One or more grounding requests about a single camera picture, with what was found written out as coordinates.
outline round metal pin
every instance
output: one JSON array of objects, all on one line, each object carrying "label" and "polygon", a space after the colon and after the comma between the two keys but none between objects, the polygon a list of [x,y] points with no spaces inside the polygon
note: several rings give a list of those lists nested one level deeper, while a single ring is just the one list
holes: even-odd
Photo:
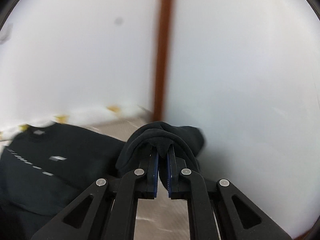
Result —
[{"label": "round metal pin", "polygon": [[98,185],[98,186],[103,186],[103,185],[105,185],[107,182],[106,182],[106,180],[105,179],[98,179],[97,181],[96,181],[96,184]]},{"label": "round metal pin", "polygon": [[144,174],[144,170],[143,170],[143,169],[136,169],[136,170],[134,171],[134,174],[136,174],[136,175],[142,175],[142,174]]},{"label": "round metal pin", "polygon": [[190,174],[191,174],[191,170],[189,170],[189,169],[182,169],[181,173],[182,173],[183,175],[190,175]]},{"label": "round metal pin", "polygon": [[219,181],[219,184],[223,187],[228,187],[230,185],[230,182],[227,179],[221,179]]}]

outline white panel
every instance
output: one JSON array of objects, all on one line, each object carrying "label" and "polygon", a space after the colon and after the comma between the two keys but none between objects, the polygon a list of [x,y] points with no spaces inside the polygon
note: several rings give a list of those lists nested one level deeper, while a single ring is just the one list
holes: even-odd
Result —
[{"label": "white panel", "polygon": [[305,0],[176,0],[166,120],[200,127],[230,179],[291,236],[320,215],[320,22]]},{"label": "white panel", "polygon": [[0,45],[0,126],[152,103],[159,0],[20,0]]}]

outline brown pole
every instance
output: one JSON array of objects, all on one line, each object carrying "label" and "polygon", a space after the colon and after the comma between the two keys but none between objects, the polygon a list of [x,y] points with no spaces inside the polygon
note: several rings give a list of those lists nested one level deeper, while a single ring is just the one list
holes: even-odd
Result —
[{"label": "brown pole", "polygon": [[171,14],[172,0],[161,0],[158,49],[156,58],[155,97],[152,117],[153,121],[161,121],[163,118],[166,69],[170,40],[170,23],[172,18]]}]

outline beige floor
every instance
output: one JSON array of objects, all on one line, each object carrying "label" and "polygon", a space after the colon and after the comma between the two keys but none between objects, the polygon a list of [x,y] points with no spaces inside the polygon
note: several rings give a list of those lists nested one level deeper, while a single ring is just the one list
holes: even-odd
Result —
[{"label": "beige floor", "polygon": [[[145,123],[143,119],[138,118],[90,127],[90,129],[126,141]],[[187,202],[169,199],[167,190],[159,180],[157,198],[155,200],[141,199],[138,202],[134,239],[190,239]]]}]

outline black cloth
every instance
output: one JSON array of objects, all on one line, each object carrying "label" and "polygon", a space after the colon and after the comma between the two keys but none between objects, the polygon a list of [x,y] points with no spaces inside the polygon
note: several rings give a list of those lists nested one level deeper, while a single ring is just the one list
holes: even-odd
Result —
[{"label": "black cloth", "polygon": [[[159,156],[164,159],[170,145],[173,145],[175,155],[186,161],[187,168],[199,172],[196,156],[204,145],[200,130],[191,126],[176,127],[165,122],[152,122],[136,130],[124,145],[116,162],[118,176],[138,168],[140,160],[150,155],[152,147],[156,147]],[[159,177],[165,187],[166,174],[160,168]]]},{"label": "black cloth", "polygon": [[11,230],[11,239],[30,239],[96,179],[115,176],[123,146],[118,139],[59,123],[17,135],[0,159],[2,212],[22,231]]}]

